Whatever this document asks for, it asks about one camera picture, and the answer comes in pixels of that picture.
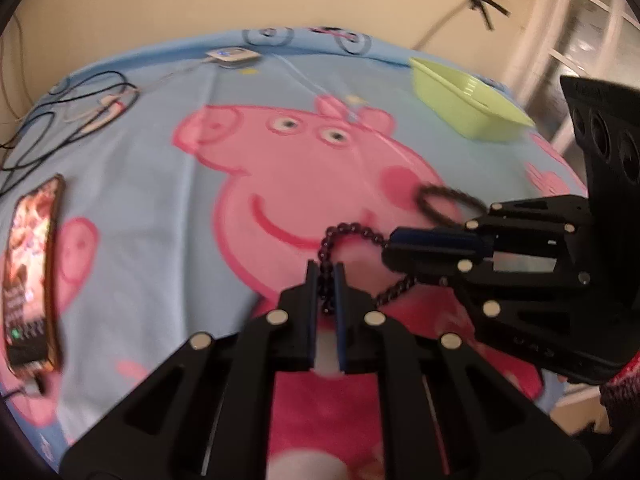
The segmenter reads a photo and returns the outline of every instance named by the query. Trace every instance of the green plastic basket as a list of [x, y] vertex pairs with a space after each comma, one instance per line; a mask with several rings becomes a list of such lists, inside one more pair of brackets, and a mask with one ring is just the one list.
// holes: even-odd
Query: green plastic basket
[[535, 127], [504, 95], [461, 70], [412, 57], [415, 94], [460, 135], [469, 139], [513, 140]]

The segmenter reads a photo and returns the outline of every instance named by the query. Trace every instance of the pig eye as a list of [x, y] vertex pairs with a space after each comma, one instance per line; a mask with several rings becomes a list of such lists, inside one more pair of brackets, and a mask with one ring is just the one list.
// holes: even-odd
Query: pig eye
[[322, 130], [320, 135], [331, 144], [344, 144], [349, 140], [349, 134], [340, 128], [327, 128]]
[[270, 127], [281, 134], [290, 134], [300, 127], [300, 121], [293, 117], [278, 117], [271, 121]]

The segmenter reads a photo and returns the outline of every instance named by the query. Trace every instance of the beige wall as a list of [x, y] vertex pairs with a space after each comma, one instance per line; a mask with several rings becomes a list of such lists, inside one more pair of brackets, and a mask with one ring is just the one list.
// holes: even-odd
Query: beige wall
[[[159, 41], [229, 28], [268, 25], [335, 25], [412, 46], [462, 0], [24, 0], [18, 9], [26, 36], [31, 94], [38, 96], [63, 75], [105, 56]], [[425, 50], [498, 78], [516, 47], [534, 0], [497, 0], [513, 15], [490, 11], [496, 32], [479, 13], [464, 10]], [[14, 102], [15, 23], [6, 33], [6, 72]], [[0, 102], [0, 122], [7, 118]]]

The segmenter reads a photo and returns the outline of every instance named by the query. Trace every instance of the red smile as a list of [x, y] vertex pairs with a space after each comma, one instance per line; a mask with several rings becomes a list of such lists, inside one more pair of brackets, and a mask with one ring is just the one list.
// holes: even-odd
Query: red smile
[[[266, 232], [268, 235], [277, 238], [281, 242], [289, 244], [292, 247], [297, 249], [303, 249], [308, 251], [317, 251], [320, 248], [320, 244], [322, 243], [322, 237], [318, 238], [303, 238], [300, 236], [293, 235], [288, 231], [278, 227], [276, 224], [271, 222], [265, 215], [264, 211], [264, 199], [254, 194], [251, 197], [251, 212], [254, 215], [255, 221], [258, 225]], [[373, 227], [373, 222], [375, 220], [375, 214], [368, 210], [364, 210], [364, 215], [360, 219], [361, 224], [366, 225], [367, 227]]]

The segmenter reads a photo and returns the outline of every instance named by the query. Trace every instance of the phone case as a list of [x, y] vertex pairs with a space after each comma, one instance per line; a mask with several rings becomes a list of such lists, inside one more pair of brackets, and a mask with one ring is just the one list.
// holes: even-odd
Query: phone case
[[[59, 370], [62, 364], [62, 356], [60, 353], [60, 345], [58, 342], [58, 330], [57, 330], [57, 320], [55, 313], [55, 305], [54, 305], [54, 275], [53, 275], [53, 263], [55, 258], [55, 238], [58, 230], [58, 215], [60, 211], [60, 201], [62, 195], [65, 190], [65, 179], [61, 174], [55, 174], [52, 178], [43, 182], [38, 187], [33, 189], [32, 191], [22, 195], [17, 203], [14, 210], [14, 215], [12, 216], [12, 227], [13, 229], [13, 219], [17, 214], [17, 209], [22, 202], [22, 200], [28, 196], [33, 196], [36, 194], [40, 188], [46, 185], [48, 182], [52, 180], [58, 181], [58, 188], [56, 189], [55, 198], [51, 205], [50, 210], [50, 219], [49, 219], [49, 233], [47, 236], [47, 241], [45, 245], [45, 257], [44, 257], [44, 312], [45, 312], [45, 327], [46, 327], [46, 341], [47, 341], [47, 355], [45, 358], [37, 361], [33, 361], [27, 364], [21, 364], [18, 366], [13, 366], [9, 362], [8, 357], [8, 349], [7, 342], [4, 338], [4, 326], [2, 327], [2, 339], [4, 341], [5, 351], [7, 355], [7, 367], [9, 370], [18, 378], [23, 378], [27, 376], [33, 376], [38, 372], [52, 372], [55, 370]], [[10, 236], [7, 238], [7, 245], [4, 251], [5, 261], [9, 259], [9, 243]]]

